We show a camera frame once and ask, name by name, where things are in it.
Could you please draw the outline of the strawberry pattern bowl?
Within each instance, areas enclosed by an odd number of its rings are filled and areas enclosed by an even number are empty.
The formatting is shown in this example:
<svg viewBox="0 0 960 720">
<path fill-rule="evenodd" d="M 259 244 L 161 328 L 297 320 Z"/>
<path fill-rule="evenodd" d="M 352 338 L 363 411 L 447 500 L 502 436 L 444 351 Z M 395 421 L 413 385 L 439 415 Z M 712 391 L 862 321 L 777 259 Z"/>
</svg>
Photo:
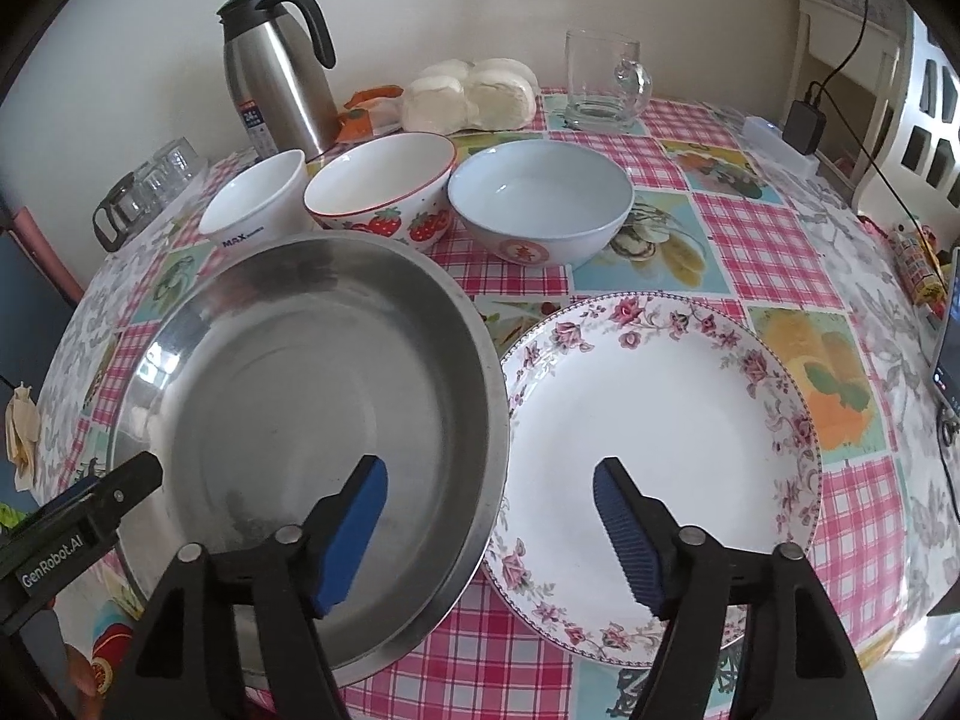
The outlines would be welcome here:
<svg viewBox="0 0 960 720">
<path fill-rule="evenodd" d="M 304 190 L 304 208 L 327 229 L 369 232 L 427 252 L 454 221 L 448 180 L 455 161 L 457 148 L 443 135 L 377 138 L 326 164 Z"/>
</svg>

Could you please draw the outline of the light blue bowl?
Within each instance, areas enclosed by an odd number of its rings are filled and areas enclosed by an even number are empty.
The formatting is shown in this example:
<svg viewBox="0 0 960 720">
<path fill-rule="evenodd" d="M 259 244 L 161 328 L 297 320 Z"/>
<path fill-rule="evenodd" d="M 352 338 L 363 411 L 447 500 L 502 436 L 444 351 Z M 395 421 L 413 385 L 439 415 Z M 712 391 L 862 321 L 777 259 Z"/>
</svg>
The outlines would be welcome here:
<svg viewBox="0 0 960 720">
<path fill-rule="evenodd" d="M 517 140 L 455 168 L 455 214 L 483 249 L 527 268 L 581 265 L 630 215 L 635 190 L 607 156 L 576 143 Z"/>
</svg>

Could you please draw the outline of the bag of white buns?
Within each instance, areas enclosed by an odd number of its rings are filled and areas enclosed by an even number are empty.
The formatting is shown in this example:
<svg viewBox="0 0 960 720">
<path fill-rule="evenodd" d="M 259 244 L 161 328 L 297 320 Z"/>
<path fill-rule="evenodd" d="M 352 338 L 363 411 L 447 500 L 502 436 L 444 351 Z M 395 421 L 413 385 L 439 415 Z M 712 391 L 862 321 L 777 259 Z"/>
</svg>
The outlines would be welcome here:
<svg viewBox="0 0 960 720">
<path fill-rule="evenodd" d="M 420 71 L 404 89 L 405 132 L 454 135 L 462 130 L 521 130 L 532 124 L 540 86 L 514 59 L 449 59 Z"/>
</svg>

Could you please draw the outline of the stainless steel round tray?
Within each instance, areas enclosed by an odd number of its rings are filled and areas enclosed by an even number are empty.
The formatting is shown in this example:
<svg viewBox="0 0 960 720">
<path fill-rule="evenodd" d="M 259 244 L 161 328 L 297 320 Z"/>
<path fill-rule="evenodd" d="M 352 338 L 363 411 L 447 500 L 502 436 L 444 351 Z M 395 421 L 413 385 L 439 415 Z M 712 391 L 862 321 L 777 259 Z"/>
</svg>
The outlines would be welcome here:
<svg viewBox="0 0 960 720">
<path fill-rule="evenodd" d="M 302 234 L 203 278 L 133 366 L 110 456 L 149 452 L 163 481 L 122 522 L 122 566 L 148 596 L 183 544 L 254 546 L 379 457 L 386 505 L 347 598 L 317 626 L 335 679 L 358 683 L 459 600 L 508 444 L 500 360 L 459 284 L 408 245 Z"/>
</svg>

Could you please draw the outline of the white MAX bowl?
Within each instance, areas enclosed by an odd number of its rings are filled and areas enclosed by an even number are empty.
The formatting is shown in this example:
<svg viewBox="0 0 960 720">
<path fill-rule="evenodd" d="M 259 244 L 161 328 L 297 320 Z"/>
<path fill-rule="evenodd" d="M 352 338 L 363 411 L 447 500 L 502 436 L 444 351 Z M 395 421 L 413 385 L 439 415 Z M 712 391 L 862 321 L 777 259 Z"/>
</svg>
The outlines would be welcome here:
<svg viewBox="0 0 960 720">
<path fill-rule="evenodd" d="M 288 149 L 254 164 L 228 182 L 199 223 L 205 239 L 228 252 L 244 252 L 311 231 L 304 206 L 309 176 L 301 149 Z"/>
</svg>

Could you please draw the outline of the floral round plate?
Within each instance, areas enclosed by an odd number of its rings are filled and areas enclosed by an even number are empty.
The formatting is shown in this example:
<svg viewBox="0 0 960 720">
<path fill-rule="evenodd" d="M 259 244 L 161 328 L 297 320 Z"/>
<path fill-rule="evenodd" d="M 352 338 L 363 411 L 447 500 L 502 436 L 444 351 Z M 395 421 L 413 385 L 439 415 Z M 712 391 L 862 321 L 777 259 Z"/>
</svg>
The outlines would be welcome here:
<svg viewBox="0 0 960 720">
<path fill-rule="evenodd" d="M 508 481 L 485 572 L 550 644 L 646 668 L 662 640 L 594 507 L 604 458 L 726 546 L 811 546 L 822 500 L 811 413 L 775 353 L 716 310 L 669 294 L 586 299 L 524 333 L 501 369 Z"/>
</svg>

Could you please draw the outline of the colourful candy packet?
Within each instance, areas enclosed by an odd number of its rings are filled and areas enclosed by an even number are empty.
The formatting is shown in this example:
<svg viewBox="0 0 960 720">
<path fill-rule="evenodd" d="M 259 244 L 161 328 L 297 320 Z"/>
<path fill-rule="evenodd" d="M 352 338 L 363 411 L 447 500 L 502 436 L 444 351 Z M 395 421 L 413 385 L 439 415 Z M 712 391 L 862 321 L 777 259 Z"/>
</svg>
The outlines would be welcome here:
<svg viewBox="0 0 960 720">
<path fill-rule="evenodd" d="M 890 247 L 908 298 L 914 305 L 940 310 L 946 305 L 947 286 L 935 261 L 926 231 L 899 224 L 890 234 Z"/>
</svg>

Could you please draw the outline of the smartphone on stand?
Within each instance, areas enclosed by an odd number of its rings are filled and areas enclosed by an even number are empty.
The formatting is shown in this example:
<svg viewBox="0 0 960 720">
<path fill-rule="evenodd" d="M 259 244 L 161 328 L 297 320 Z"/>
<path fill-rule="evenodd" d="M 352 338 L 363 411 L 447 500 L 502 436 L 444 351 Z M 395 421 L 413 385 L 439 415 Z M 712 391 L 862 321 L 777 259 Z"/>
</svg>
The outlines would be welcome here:
<svg viewBox="0 0 960 720">
<path fill-rule="evenodd" d="M 958 273 L 958 250 L 952 254 L 952 279 L 947 298 L 944 320 L 935 347 L 931 367 L 931 382 L 940 401 L 960 416 L 960 273 Z"/>
</svg>

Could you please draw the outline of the white lattice chair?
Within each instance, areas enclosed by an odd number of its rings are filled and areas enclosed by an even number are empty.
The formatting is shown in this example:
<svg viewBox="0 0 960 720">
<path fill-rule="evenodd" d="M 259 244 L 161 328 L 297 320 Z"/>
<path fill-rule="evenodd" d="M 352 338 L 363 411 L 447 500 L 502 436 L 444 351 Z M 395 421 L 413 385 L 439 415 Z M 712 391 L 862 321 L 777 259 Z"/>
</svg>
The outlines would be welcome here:
<svg viewBox="0 0 960 720">
<path fill-rule="evenodd" d="M 854 194 L 854 211 L 884 231 L 918 221 L 950 247 L 958 238 L 958 75 L 924 21 L 911 15 L 892 125 Z"/>
</svg>

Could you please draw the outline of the black charger plug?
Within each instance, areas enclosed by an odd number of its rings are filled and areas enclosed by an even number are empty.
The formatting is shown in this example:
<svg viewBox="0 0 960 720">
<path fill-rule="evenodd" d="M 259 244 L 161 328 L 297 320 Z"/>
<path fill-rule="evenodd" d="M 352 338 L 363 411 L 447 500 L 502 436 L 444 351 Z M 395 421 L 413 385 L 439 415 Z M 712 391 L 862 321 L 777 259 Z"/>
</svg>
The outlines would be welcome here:
<svg viewBox="0 0 960 720">
<path fill-rule="evenodd" d="M 782 127 L 784 143 L 802 156 L 811 156 L 817 151 L 827 125 L 827 117 L 820 109 L 820 98 L 822 85 L 812 82 L 802 98 L 794 99 Z"/>
</svg>

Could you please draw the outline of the orange snack packet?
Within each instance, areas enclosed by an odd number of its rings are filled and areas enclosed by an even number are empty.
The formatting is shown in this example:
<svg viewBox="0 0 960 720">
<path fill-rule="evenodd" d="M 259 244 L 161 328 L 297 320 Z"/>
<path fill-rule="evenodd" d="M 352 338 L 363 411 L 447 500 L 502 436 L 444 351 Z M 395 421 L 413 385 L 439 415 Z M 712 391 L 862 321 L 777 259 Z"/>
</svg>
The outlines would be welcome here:
<svg viewBox="0 0 960 720">
<path fill-rule="evenodd" d="M 356 145 L 391 135 L 402 128 L 402 96 L 397 85 L 362 89 L 348 99 L 338 114 L 337 142 Z"/>
</svg>

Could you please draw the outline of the glass cups tray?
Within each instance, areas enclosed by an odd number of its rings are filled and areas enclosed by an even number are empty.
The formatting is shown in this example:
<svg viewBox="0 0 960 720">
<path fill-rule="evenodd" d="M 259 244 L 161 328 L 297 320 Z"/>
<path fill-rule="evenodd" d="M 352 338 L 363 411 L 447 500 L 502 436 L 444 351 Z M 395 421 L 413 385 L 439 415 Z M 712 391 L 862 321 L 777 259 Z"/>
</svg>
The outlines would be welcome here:
<svg viewBox="0 0 960 720">
<path fill-rule="evenodd" d="M 91 215 L 101 249 L 114 254 L 138 236 L 187 190 L 202 185 L 208 160 L 178 138 L 161 146 L 148 161 L 127 172 L 107 192 Z"/>
</svg>

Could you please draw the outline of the white side shelf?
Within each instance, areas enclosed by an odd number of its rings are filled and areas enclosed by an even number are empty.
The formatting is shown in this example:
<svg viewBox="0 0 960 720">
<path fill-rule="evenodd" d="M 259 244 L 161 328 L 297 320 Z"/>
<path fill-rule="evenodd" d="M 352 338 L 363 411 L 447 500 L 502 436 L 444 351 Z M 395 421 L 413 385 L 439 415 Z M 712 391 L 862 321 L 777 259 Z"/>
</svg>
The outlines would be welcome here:
<svg viewBox="0 0 960 720">
<path fill-rule="evenodd" d="M 825 80 L 850 54 L 862 21 L 825 0 L 799 0 L 796 47 L 781 120 L 812 82 Z M 815 154 L 820 174 L 850 202 L 869 171 L 857 142 L 877 156 L 889 135 L 901 46 L 895 32 L 867 23 L 853 58 L 828 82 L 820 109 L 827 125 Z"/>
</svg>

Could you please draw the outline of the white power strip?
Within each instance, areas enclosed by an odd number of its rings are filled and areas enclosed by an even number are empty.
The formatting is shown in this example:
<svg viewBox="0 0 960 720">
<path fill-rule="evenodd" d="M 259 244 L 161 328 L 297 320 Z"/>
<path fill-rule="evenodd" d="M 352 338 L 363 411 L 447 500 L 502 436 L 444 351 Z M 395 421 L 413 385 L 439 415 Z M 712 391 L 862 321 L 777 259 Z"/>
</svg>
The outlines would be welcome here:
<svg viewBox="0 0 960 720">
<path fill-rule="evenodd" d="M 782 132 L 775 124 L 763 117 L 747 115 L 742 126 L 742 138 L 750 148 L 765 154 L 784 171 L 792 172 L 802 179 L 810 179 L 817 174 L 820 163 L 815 154 L 800 154 L 782 138 Z"/>
</svg>

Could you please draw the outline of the stainless steel thermos jug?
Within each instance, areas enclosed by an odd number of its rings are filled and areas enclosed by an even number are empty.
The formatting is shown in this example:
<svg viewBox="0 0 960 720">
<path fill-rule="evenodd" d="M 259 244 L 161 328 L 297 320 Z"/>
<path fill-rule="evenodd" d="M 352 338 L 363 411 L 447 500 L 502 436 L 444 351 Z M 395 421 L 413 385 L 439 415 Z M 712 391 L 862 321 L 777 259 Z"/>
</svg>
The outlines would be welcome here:
<svg viewBox="0 0 960 720">
<path fill-rule="evenodd" d="M 228 0 L 218 20 L 229 96 L 256 153 L 322 158 L 340 124 L 325 76 L 337 57 L 317 0 Z"/>
</svg>

